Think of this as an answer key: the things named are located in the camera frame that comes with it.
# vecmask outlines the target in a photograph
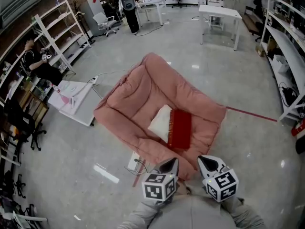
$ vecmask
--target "gray sleeve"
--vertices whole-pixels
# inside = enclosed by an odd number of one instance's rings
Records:
[[[152,219],[158,213],[159,207],[155,201],[139,203],[137,209],[128,216],[118,229],[147,229]]]
[[[244,205],[243,199],[233,196],[223,202],[222,206],[230,213],[238,228],[267,229],[263,219],[249,205]]]

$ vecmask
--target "pink sofa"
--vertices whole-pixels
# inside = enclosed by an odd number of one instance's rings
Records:
[[[168,149],[147,129],[165,104],[192,114],[188,150]],[[94,110],[94,116],[148,162],[179,158],[179,177],[188,180],[198,169],[198,156],[209,151],[225,112],[224,106],[189,84],[164,59],[150,53],[120,79]]]

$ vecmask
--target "fire extinguisher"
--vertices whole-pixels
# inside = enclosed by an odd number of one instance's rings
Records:
[[[298,133],[300,133],[301,131],[303,131],[303,129],[305,129],[305,121],[302,120],[300,123],[298,123],[294,128],[292,128],[291,130],[291,134],[292,136],[297,135]]]

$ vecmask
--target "black and white marker cube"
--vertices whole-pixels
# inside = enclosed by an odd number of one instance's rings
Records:
[[[144,198],[166,201],[176,191],[175,178],[175,175],[145,174],[142,182]]]
[[[225,173],[203,180],[203,183],[206,186],[206,192],[217,202],[221,202],[236,194],[239,181],[234,170],[230,169]]]

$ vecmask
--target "red line on floor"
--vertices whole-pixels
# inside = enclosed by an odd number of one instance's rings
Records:
[[[140,170],[139,170],[140,173],[141,173],[141,172],[143,171],[143,169],[144,169],[145,162],[146,162],[146,160],[143,160],[143,164],[141,164],[141,167],[140,167]],[[136,176],[136,178],[135,178],[135,180],[134,180],[134,182],[133,182],[132,187],[135,187],[135,186],[137,185],[137,183],[138,183],[138,181],[139,181],[139,178],[140,178],[140,175],[139,175],[139,176]]]
[[[240,110],[240,109],[235,109],[235,108],[232,108],[232,107],[229,107],[229,106],[227,106],[226,108],[234,110],[234,111],[237,111],[237,112],[240,112],[240,113],[244,113],[244,114],[247,114],[247,115],[252,115],[252,116],[255,116],[255,117],[259,117],[259,118],[262,118],[262,119],[265,119],[265,120],[270,120],[270,121],[277,122],[277,120],[275,120],[275,119],[272,119],[272,118],[269,118],[269,117],[265,117],[265,116],[262,116],[262,115],[259,115],[259,114],[253,114],[251,112],[247,112],[247,111]]]

